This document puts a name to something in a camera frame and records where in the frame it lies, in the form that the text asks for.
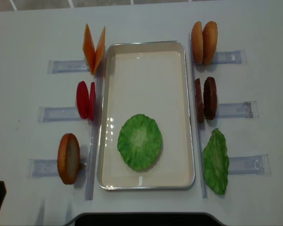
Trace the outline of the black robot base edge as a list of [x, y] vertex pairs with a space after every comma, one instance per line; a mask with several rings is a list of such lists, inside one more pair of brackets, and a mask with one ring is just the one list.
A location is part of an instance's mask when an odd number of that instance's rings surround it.
[[215, 218], [195, 213], [98, 213], [79, 216], [72, 226], [221, 226]]

